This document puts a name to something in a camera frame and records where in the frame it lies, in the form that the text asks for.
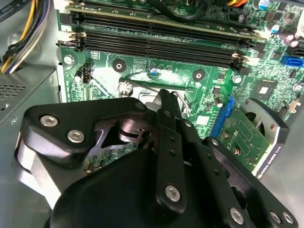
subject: cable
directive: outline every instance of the cable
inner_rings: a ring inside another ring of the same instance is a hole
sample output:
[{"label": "cable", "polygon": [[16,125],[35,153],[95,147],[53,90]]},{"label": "cable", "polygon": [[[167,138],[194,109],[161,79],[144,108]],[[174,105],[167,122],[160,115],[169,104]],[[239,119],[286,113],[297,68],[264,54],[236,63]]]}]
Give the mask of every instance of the cable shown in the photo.
[{"label": "cable", "polygon": [[[28,15],[28,20],[27,20],[27,23],[25,24],[25,27],[23,29],[23,32],[22,32],[22,35],[20,37],[20,41],[24,39],[24,37],[26,36],[27,32],[28,32],[28,29],[30,27],[30,24],[33,20],[33,17],[34,17],[34,11],[35,11],[35,0],[32,1],[32,4],[31,4],[31,8],[30,8],[30,12],[29,12],[29,15]],[[13,56],[10,56],[6,61],[5,63],[3,64],[2,66],[2,69],[1,69],[1,73],[3,73],[6,69],[6,67],[8,66],[8,64],[10,63],[10,61],[13,59]]]},{"label": "cable", "polygon": [[0,9],[0,22],[13,16],[15,13],[23,9],[31,0],[14,0]]},{"label": "cable", "polygon": [[197,19],[205,16],[208,9],[208,3],[204,0],[200,0],[200,8],[196,11],[196,13],[188,16],[183,16],[172,12],[161,0],[147,0],[147,2],[164,16],[180,23],[194,22]]},{"label": "cable", "polygon": [[245,4],[246,2],[248,2],[248,0],[241,0],[238,3],[234,4],[233,7],[239,7],[239,6],[243,5],[243,4]]},{"label": "cable", "polygon": [[234,3],[236,3],[238,0],[230,0],[228,3],[227,3],[227,6],[231,6],[233,5]]},{"label": "cable", "polygon": [[33,36],[29,39],[24,48],[15,56],[13,63],[10,64],[9,69],[6,71],[6,73],[13,73],[39,42],[47,26],[50,4],[50,0],[45,1],[43,14],[41,20],[39,21],[37,30],[33,33]]}]

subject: small connector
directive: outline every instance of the small connector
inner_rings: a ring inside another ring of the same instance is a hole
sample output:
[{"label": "small connector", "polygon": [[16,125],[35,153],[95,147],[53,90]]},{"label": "small connector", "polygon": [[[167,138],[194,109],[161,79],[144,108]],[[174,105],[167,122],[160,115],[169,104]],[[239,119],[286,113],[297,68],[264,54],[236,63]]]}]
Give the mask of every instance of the small connector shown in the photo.
[{"label": "small connector", "polygon": [[76,40],[78,38],[85,38],[86,37],[86,33],[85,32],[67,32],[67,31],[58,31],[57,32],[57,39],[58,41],[64,41],[64,42],[69,42],[69,41],[73,41]]},{"label": "small connector", "polygon": [[304,59],[290,57],[290,56],[283,56],[281,59],[281,64],[291,67],[303,67]]}]

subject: black ram slot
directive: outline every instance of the black ram slot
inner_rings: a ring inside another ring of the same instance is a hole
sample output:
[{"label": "black ram slot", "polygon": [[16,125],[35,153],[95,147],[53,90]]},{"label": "black ram slot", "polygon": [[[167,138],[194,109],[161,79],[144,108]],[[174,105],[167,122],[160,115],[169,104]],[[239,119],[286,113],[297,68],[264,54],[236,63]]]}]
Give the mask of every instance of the black ram slot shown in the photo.
[{"label": "black ram slot", "polygon": [[129,47],[113,44],[103,44],[87,42],[85,44],[86,50],[102,51],[109,53],[117,53],[123,55],[137,56],[137,57],[148,57],[156,59],[164,59],[168,61],[177,61],[185,63],[194,63],[200,65],[209,65],[215,67],[229,68],[233,60],[227,59],[216,59],[211,57],[197,56],[197,55],[187,55],[183,53],[171,53],[157,50],[148,50],[139,47]]},{"label": "black ram slot", "polygon": [[186,43],[170,43],[159,40],[151,40],[137,37],[127,37],[113,34],[86,32],[86,41],[108,43],[108,44],[120,44],[124,46],[139,47],[146,49],[154,49],[159,51],[185,53],[190,55],[206,56],[218,59],[230,59],[232,60],[233,50],[207,47],[203,45],[191,45]]},{"label": "black ram slot", "polygon": [[243,40],[238,37],[227,36],[222,34],[196,31],[192,29],[179,28],[179,27],[168,26],[163,24],[94,15],[88,13],[84,13],[82,15],[76,14],[75,23],[77,24],[84,23],[87,25],[97,25],[97,26],[111,27],[111,28],[118,28],[125,30],[149,32],[154,35],[173,36],[181,39],[183,38],[198,39],[198,40],[205,40],[205,41],[231,44],[231,45],[239,45],[241,43],[240,41]]}]

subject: metal screw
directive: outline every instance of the metal screw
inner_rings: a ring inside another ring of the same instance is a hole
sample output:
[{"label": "metal screw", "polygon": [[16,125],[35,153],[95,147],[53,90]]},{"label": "metal screw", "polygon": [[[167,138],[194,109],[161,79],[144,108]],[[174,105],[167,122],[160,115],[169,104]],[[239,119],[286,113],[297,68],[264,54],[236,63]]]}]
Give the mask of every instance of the metal screw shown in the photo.
[{"label": "metal screw", "polygon": [[66,64],[71,65],[72,63],[74,63],[74,58],[71,55],[66,55],[64,56],[63,61]]},{"label": "metal screw", "polygon": [[244,218],[243,218],[242,214],[237,209],[230,208],[230,215],[236,223],[238,223],[240,225],[244,224]]},{"label": "metal screw", "polygon": [[200,79],[200,78],[201,78],[201,74],[198,73],[198,74],[195,75],[195,77],[196,77],[197,79]]},{"label": "metal screw", "polygon": [[218,144],[218,141],[216,141],[215,139],[211,139],[211,142],[212,142],[214,145],[216,145],[216,146],[219,145],[219,144]]},{"label": "metal screw", "polygon": [[17,118],[16,116],[14,116],[14,117],[11,119],[11,125],[15,125],[17,122],[18,122],[18,118]]},{"label": "metal screw", "polygon": [[72,143],[82,143],[85,140],[85,135],[78,130],[71,130],[67,134],[67,138]]},{"label": "metal screw", "polygon": [[170,113],[169,111],[165,110],[165,111],[163,111],[163,113],[165,113],[165,115],[166,115],[167,117],[171,117],[171,113]]},{"label": "metal screw", "polygon": [[173,201],[177,202],[181,199],[181,194],[173,185],[168,185],[165,189],[167,197]]},{"label": "metal screw", "polygon": [[286,219],[286,221],[289,222],[290,224],[294,223],[294,220],[292,219],[292,217],[290,217],[290,215],[288,215],[285,211],[283,211],[283,216]]},{"label": "metal screw", "polygon": [[140,102],[137,102],[136,104],[136,107],[138,107],[139,109],[144,109],[144,105]]},{"label": "metal screw", "polygon": [[40,122],[46,127],[55,127],[58,124],[58,119],[51,115],[44,115],[41,117]]},{"label": "metal screw", "polygon": [[192,124],[191,124],[188,120],[185,120],[185,124],[186,124],[188,127],[192,127]]},{"label": "metal screw", "polygon": [[275,214],[273,211],[270,212],[271,217],[276,221],[278,224],[281,224],[281,219]]}]

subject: green circuit board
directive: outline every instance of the green circuit board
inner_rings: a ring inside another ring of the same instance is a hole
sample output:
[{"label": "green circuit board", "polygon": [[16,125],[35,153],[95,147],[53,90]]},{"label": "green circuit board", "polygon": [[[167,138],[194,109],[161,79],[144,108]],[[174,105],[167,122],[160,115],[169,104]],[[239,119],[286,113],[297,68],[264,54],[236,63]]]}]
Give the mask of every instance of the green circuit board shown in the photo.
[{"label": "green circuit board", "polygon": [[[91,2],[97,2],[102,4],[116,4],[111,0],[95,0]],[[170,8],[179,14],[186,14],[193,12],[195,7],[187,6],[188,1],[167,1]],[[223,6],[211,5],[208,8],[206,17],[201,20],[201,23],[195,25],[190,24],[187,26],[195,27],[198,30],[208,31],[212,30],[216,34],[231,33],[232,36],[239,36],[242,34],[244,37],[251,37],[255,42],[265,44],[263,50],[257,50],[256,48],[238,48],[236,45],[215,43],[209,41],[201,41],[196,39],[181,39],[174,35],[161,36],[155,34],[143,33],[139,31],[127,31],[117,28],[111,28],[102,25],[90,25],[89,23],[83,23],[81,25],[67,24],[60,21],[58,15],[59,29],[61,26],[70,26],[72,30],[85,30],[85,31],[98,31],[104,34],[122,34],[130,37],[145,37],[151,40],[163,40],[166,42],[174,42],[176,45],[179,43],[198,44],[204,45],[209,48],[222,48],[225,50],[239,50],[247,57],[259,58],[257,66],[250,66],[243,63],[243,66],[249,69],[248,75],[240,74],[232,69],[224,67],[200,65],[195,63],[185,63],[180,61],[168,61],[158,58],[149,57],[135,57],[124,54],[115,54],[106,51],[92,51],[84,50],[82,52],[76,52],[72,48],[61,48],[62,59],[66,56],[72,57],[73,64],[67,64],[64,61],[63,75],[65,82],[65,98],[68,102],[86,101],[86,100],[98,100],[119,97],[119,82],[122,80],[134,81],[137,84],[145,85],[147,87],[167,88],[182,92],[186,100],[189,102],[191,109],[190,117],[188,118],[196,127],[199,136],[205,138],[209,136],[210,131],[214,125],[214,122],[218,116],[220,108],[214,103],[214,98],[218,97],[225,103],[229,96],[232,96],[236,101],[236,110],[234,110],[232,117],[229,118],[224,124],[223,129],[229,126],[236,125],[239,121],[238,118],[241,114],[238,114],[237,107],[240,106],[247,98],[256,98],[274,111],[278,112],[284,103],[291,103],[297,99],[297,96],[303,92],[302,86],[297,91],[293,89],[295,84],[302,85],[304,80],[304,70],[299,67],[286,66],[281,64],[281,58],[285,54],[288,46],[282,42],[277,35],[271,35],[268,39],[259,37],[253,31],[248,33],[240,32],[237,28],[232,28],[227,25],[227,21],[234,23],[237,26],[250,26],[256,27],[259,31],[265,31],[265,27],[270,22],[273,22],[275,13],[279,13],[280,17],[275,20],[276,24],[281,27],[282,31],[287,31],[297,27],[300,15],[303,8],[286,5],[281,7],[279,2],[271,2],[267,10],[256,10],[253,8],[254,1],[249,1],[242,9],[242,15],[244,19],[242,21],[232,21],[231,14],[226,13],[223,10]],[[95,14],[107,15],[116,13],[122,18],[133,18],[141,21],[158,20],[164,24],[176,24],[177,27],[183,27],[184,24],[173,22],[164,16],[160,16],[157,13],[152,13],[154,10],[152,7],[143,5],[139,1],[120,2],[119,5],[124,7],[133,7],[138,10],[149,10],[149,13],[144,11],[130,14],[126,11],[114,12],[106,8],[100,8],[95,11]],[[88,12],[92,11],[87,8],[79,8],[70,6],[67,9],[74,12]],[[223,25],[211,23],[210,21],[222,21]],[[113,62],[117,59],[122,60],[126,64],[126,69],[123,72],[117,72],[113,69]],[[92,66],[92,80],[89,83],[75,82],[75,73],[85,63],[89,63]],[[151,66],[157,68],[157,75],[150,73]],[[205,72],[204,78],[197,82],[193,80],[193,73],[197,70]],[[234,83],[233,78],[236,76],[241,77],[240,83]],[[284,121],[287,121],[294,111],[289,110],[283,117]],[[243,147],[250,148],[251,141],[243,140]],[[254,155],[246,155],[245,153],[238,158],[249,169],[253,170],[256,163],[264,153],[266,145],[258,147],[259,151],[253,152]],[[85,166],[92,162],[97,166],[102,157],[89,158]]]}]

